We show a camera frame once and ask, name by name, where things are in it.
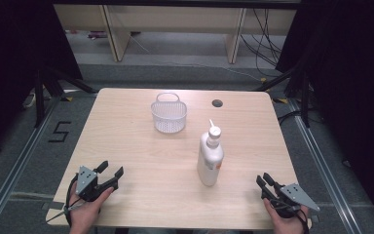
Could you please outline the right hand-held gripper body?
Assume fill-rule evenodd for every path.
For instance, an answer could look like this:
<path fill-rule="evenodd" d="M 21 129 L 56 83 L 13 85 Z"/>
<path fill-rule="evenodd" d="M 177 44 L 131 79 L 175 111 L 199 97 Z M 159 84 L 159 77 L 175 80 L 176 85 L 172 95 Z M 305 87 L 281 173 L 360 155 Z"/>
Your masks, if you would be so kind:
<path fill-rule="evenodd" d="M 261 198 L 268 199 L 270 205 L 282 218 L 291 218 L 298 214 L 302 206 L 320 211 L 317 203 L 297 184 L 292 183 L 286 186 L 279 186 L 276 190 L 277 195 L 270 191 L 265 185 L 261 187 Z"/>

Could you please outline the black metal stand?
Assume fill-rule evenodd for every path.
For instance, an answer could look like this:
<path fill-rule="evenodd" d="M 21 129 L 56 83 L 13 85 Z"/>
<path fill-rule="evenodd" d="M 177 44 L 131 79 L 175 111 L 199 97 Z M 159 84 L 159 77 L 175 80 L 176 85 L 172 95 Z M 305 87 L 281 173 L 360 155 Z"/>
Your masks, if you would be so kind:
<path fill-rule="evenodd" d="M 80 79 L 75 79 L 68 74 L 49 67 L 44 66 L 38 70 L 35 75 L 35 106 L 36 106 L 36 123 L 35 127 L 41 125 L 45 117 L 44 108 L 44 90 L 47 90 L 52 97 L 60 98 L 64 94 L 64 90 L 59 84 L 59 80 L 66 81 L 67 83 L 75 86 L 79 90 L 82 90 L 89 94 L 96 94 L 97 90 L 86 85 Z"/>
<path fill-rule="evenodd" d="M 285 71 L 279 77 L 264 83 L 262 86 L 255 89 L 255 92 L 265 92 L 277 84 L 288 80 L 284 94 L 287 98 L 295 98 L 297 95 L 301 98 L 301 107 L 299 113 L 301 114 L 302 122 L 307 128 L 310 127 L 308 111 L 309 111 L 309 79 L 306 72 L 301 68 L 295 66 Z"/>

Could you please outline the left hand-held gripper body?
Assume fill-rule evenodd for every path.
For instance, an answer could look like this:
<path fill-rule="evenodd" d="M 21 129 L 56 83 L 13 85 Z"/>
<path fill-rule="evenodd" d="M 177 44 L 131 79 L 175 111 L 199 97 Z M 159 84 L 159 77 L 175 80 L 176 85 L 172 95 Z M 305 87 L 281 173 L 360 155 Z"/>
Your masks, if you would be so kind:
<path fill-rule="evenodd" d="M 95 201 L 103 191 L 112 187 L 117 190 L 118 181 L 113 182 L 111 178 L 102 184 L 98 183 L 98 173 L 94 172 L 85 166 L 81 166 L 78 173 L 78 181 L 76 185 L 75 194 L 86 202 Z"/>

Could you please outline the person's left hand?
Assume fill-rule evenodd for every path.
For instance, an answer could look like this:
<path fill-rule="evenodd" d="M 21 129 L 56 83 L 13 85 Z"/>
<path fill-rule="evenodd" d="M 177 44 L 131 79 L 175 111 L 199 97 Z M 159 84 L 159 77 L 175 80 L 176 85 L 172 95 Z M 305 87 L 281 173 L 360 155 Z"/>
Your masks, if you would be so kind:
<path fill-rule="evenodd" d="M 93 224 L 99 217 L 99 211 L 103 203 L 113 193 L 110 187 L 103 191 L 101 195 L 93 202 L 85 203 L 80 208 L 73 210 L 71 215 L 71 227 L 69 234 L 89 234 Z"/>

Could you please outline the black curtain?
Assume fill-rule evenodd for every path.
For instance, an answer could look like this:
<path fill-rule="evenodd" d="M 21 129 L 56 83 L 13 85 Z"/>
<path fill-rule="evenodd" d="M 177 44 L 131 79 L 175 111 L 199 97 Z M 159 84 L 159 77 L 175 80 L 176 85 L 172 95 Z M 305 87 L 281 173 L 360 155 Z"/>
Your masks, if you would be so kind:
<path fill-rule="evenodd" d="M 37 77 L 82 77 L 53 0 L 0 0 L 0 137 Z"/>
<path fill-rule="evenodd" d="M 374 0 L 301 0 L 277 70 L 296 64 L 319 23 L 332 29 L 320 36 L 307 69 L 321 113 L 374 205 Z"/>

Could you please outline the white pump bottle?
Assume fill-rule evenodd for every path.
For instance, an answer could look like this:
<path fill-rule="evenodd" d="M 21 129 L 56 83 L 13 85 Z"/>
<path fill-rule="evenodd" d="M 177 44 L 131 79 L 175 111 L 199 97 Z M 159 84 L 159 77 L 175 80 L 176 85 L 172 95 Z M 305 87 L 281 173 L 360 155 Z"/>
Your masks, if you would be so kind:
<path fill-rule="evenodd" d="M 213 186 L 218 179 L 224 159 L 221 145 L 221 129 L 209 119 L 209 129 L 200 138 L 197 172 L 205 186 Z"/>

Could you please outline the person's right hand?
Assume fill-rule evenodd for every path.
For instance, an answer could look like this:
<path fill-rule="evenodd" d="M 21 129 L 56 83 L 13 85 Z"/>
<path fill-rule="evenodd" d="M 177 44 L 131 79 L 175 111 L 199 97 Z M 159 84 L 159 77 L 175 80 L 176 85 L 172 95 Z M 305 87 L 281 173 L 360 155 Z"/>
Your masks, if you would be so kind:
<path fill-rule="evenodd" d="M 263 203 L 274 225 L 275 234 L 305 234 L 307 228 L 307 216 L 309 210 L 302 206 L 296 217 L 282 218 L 277 211 L 272 208 L 268 199 L 264 198 Z"/>

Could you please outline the metal floor rail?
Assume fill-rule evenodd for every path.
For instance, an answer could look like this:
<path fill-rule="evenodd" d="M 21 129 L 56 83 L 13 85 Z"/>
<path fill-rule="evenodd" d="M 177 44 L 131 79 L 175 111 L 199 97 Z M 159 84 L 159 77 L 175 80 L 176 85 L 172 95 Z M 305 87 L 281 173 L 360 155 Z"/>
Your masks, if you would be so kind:
<path fill-rule="evenodd" d="M 347 233 L 363 234 L 355 217 L 355 214 L 351 209 L 333 173 L 330 171 L 311 129 L 306 125 L 306 122 L 302 117 L 297 116 L 295 118 L 295 121 L 303 139 L 305 140 L 309 148 L 313 160 L 315 161 L 315 164 L 318 168 L 320 177 L 329 193 L 329 196 L 338 215 L 341 218 L 343 225 L 345 226 L 345 229 L 347 230 Z"/>
<path fill-rule="evenodd" d="M 42 137 L 43 132 L 45 131 L 50 118 L 53 115 L 54 110 L 60 102 L 60 97 L 53 97 L 44 111 L 44 117 L 41 122 L 35 127 L 23 147 L 21 153 L 19 154 L 14 165 L 11 167 L 11 170 L 5 177 L 3 184 L 0 186 L 0 214 L 3 212 L 12 191 L 15 186 L 18 184 L 18 181 L 29 162 L 32 152 L 36 148 L 40 138 Z"/>

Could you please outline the clear plastic basket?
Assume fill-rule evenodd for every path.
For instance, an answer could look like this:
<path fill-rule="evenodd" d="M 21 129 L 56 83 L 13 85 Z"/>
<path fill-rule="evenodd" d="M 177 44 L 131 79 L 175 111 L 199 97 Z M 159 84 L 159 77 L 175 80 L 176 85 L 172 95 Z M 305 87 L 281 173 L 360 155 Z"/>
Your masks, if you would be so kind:
<path fill-rule="evenodd" d="M 164 134 L 175 134 L 186 125 L 187 105 L 173 92 L 157 94 L 151 104 L 154 127 Z"/>

